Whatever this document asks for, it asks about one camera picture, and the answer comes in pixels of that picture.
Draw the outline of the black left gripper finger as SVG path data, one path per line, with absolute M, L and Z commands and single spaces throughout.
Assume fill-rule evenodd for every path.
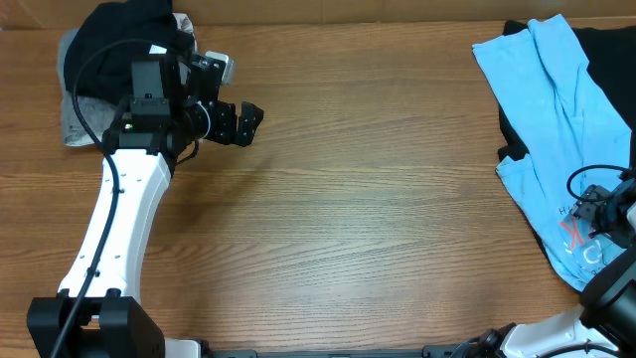
M 243 101 L 240 119 L 244 123 L 261 124 L 264 119 L 264 111 L 253 103 Z
M 241 147 L 250 146 L 253 142 L 258 125 L 259 122 L 256 119 L 240 119 L 238 121 L 238 129 L 234 144 Z

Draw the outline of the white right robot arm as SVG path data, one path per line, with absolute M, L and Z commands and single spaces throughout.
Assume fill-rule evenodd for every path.
M 611 192 L 589 186 L 571 213 L 624 249 L 583 290 L 579 305 L 534 324 L 490 329 L 455 357 L 633 357 L 635 355 L 635 178 Z

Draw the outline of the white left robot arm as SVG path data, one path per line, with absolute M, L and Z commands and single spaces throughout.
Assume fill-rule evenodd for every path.
M 207 342 L 167 338 L 140 303 L 154 216 L 178 165 L 209 140 L 249 146 L 264 113 L 219 100 L 234 61 L 153 50 L 131 65 L 132 91 L 95 139 L 101 186 L 79 253 L 52 297 L 36 297 L 27 327 L 42 357 L 208 357 Z

